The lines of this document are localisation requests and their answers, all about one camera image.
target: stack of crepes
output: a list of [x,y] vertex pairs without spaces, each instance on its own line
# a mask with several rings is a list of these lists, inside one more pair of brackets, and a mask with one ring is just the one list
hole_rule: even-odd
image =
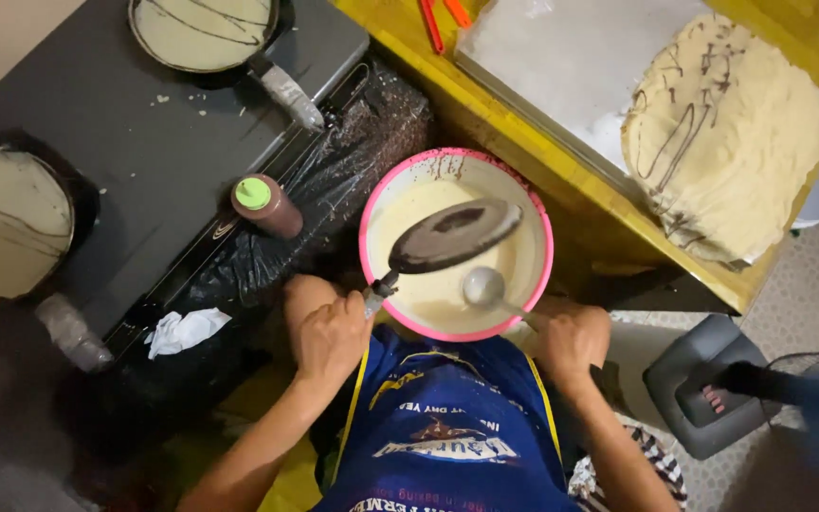
[[783,237],[819,161],[819,88],[748,29],[703,15],[654,58],[621,145],[669,240],[751,262]]

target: metal ladle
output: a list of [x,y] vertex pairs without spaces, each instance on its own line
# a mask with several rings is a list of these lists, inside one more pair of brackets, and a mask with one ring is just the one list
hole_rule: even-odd
[[533,325],[531,320],[540,317],[539,313],[524,311],[504,299],[506,287],[504,276],[490,267],[476,267],[463,278],[463,299],[471,306],[491,311],[503,309]]

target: tiled floor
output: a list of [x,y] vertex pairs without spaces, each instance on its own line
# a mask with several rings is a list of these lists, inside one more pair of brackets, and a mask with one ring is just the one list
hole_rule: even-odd
[[[705,316],[636,311],[623,314],[620,320],[690,329]],[[786,242],[783,254],[754,307],[745,318],[736,321],[769,359],[819,351],[819,225]],[[732,510],[732,506],[722,504],[728,503],[741,490],[744,472],[754,463],[755,450],[768,435],[767,427],[763,427],[702,462],[676,446],[675,453],[682,464],[691,495],[689,510]],[[664,436],[664,440],[673,442],[671,436]]]

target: pan handle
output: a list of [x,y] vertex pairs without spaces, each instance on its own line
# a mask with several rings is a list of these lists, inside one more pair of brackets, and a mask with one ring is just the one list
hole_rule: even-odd
[[324,129],[321,111],[286,71],[267,60],[261,52],[248,60],[248,67],[249,74],[261,83],[274,103],[285,109],[302,128],[310,131]]

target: stove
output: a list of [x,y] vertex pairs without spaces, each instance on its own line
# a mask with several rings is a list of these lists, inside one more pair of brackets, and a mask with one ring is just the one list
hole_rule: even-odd
[[[323,105],[368,36],[325,0],[284,2],[281,16],[292,27],[267,55]],[[58,270],[57,287],[101,337],[206,226],[211,236],[223,227],[212,223],[234,180],[310,144],[253,80],[155,62],[117,0],[87,0],[0,82],[0,133],[16,129],[100,191],[97,225]]]

